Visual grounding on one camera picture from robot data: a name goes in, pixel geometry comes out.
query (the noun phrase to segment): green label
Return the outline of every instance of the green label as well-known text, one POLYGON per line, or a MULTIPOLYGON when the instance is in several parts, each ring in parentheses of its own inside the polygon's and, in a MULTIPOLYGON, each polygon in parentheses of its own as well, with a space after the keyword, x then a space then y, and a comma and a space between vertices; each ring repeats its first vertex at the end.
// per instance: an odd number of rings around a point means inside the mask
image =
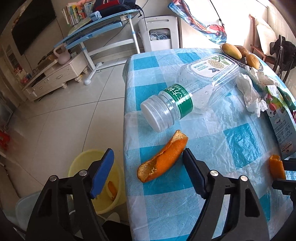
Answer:
POLYGON ((181 119, 192 111, 192 95, 189 94, 183 86, 173 84, 171 87, 166 88, 164 91, 168 93, 176 102, 181 113, 181 119))

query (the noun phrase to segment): black tv screen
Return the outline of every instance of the black tv screen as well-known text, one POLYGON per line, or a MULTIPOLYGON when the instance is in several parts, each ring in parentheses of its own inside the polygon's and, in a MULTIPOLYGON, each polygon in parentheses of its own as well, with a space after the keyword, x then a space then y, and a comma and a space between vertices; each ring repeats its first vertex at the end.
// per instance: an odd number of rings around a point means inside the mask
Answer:
POLYGON ((28 5, 12 30, 12 37, 21 55, 55 18, 51 0, 33 0, 28 5))

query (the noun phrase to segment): table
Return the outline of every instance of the table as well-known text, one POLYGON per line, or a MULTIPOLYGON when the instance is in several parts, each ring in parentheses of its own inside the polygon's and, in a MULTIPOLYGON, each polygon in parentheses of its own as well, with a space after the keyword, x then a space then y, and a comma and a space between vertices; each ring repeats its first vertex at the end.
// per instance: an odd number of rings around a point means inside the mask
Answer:
MULTIPOLYGON (((136 175, 138 166, 154 156, 178 129, 189 137, 187 147, 196 159, 204 161, 210 169, 228 177, 249 177, 260 198, 271 237, 292 211, 290 198, 271 187, 267 160, 280 152, 267 113, 261 113, 259 119, 251 116, 236 87, 205 114, 192 112, 162 133, 153 131, 144 118, 140 109, 142 101, 171 86, 182 65, 213 53, 221 51, 162 50, 133 55, 126 62, 124 171, 134 240, 186 240, 203 207, 204 200, 195 193, 181 158, 164 175, 148 183, 141 183, 136 175)), ((264 73, 277 79, 290 93, 276 74, 261 63, 264 73)), ((296 179, 293 172, 287 172, 286 176, 296 179)), ((215 237, 222 232, 227 201, 229 197, 225 196, 215 237)))
POLYGON ((89 77, 87 79, 84 80, 84 84, 85 85, 89 85, 91 83, 91 78, 93 77, 93 75, 99 71, 100 69, 103 68, 107 68, 107 67, 111 67, 111 66, 115 66, 115 65, 119 65, 119 64, 124 64, 125 61, 118 61, 116 63, 113 64, 109 64, 106 65, 104 67, 102 66, 102 63, 97 63, 97 65, 94 64, 94 62, 91 59, 91 56, 97 53, 100 53, 102 51, 111 49, 111 48, 115 48, 118 46, 122 46, 122 45, 126 45, 126 44, 131 44, 131 43, 135 43, 136 49, 137 49, 137 53, 140 53, 140 49, 139 49, 139 45, 138 45, 138 41, 137 41, 137 37, 136 37, 136 32, 133 28, 133 24, 132 24, 132 15, 135 15, 136 13, 138 13, 139 11, 136 9, 132 9, 132 10, 127 10, 124 12, 120 12, 120 13, 116 13, 113 15, 110 15, 108 17, 105 18, 101 18, 97 21, 91 22, 85 26, 83 26, 82 28, 78 29, 77 31, 75 31, 74 33, 68 35, 66 38, 64 38, 62 41, 60 41, 59 43, 57 43, 54 48, 56 48, 57 46, 61 45, 62 43, 64 43, 66 49, 71 49, 76 45, 80 45, 88 63, 89 63, 89 67, 91 68, 92 72, 90 73, 89 77), (116 29, 116 28, 121 28, 123 26, 125 26, 127 23, 130 24, 131 26, 131 32, 133 35, 132 39, 127 39, 127 40, 123 40, 120 42, 116 42, 113 44, 109 44, 107 46, 104 46, 102 48, 93 50, 91 52, 88 52, 85 45, 84 45, 84 41, 91 39, 91 38, 95 38, 98 37, 100 34, 103 34, 105 32, 108 32, 110 30, 116 29))

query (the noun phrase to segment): plastic bottle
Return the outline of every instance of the plastic bottle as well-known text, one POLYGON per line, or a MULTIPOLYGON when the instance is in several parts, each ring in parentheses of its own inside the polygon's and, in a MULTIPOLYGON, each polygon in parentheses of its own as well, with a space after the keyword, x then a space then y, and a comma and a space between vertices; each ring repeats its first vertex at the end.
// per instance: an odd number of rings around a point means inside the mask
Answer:
POLYGON ((214 54, 182 66, 176 83, 141 103, 149 125, 162 132, 189 114, 204 113, 235 86, 239 66, 222 54, 214 54))

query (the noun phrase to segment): yellow trash bin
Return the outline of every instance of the yellow trash bin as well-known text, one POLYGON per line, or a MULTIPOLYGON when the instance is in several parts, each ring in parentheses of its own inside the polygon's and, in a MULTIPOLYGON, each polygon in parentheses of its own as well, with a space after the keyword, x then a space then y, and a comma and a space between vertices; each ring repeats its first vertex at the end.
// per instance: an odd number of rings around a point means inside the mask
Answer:
MULTIPOLYGON (((87 150, 80 153, 70 166, 68 176, 72 177, 80 170, 87 170, 92 162, 100 160, 105 152, 96 149, 87 150)), ((113 166, 107 177, 102 192, 92 200, 97 214, 103 214, 111 211, 114 207, 126 202, 123 170, 114 160, 113 166), (117 196, 114 201, 111 200, 111 192, 108 189, 108 182, 112 181, 117 190, 117 196)))

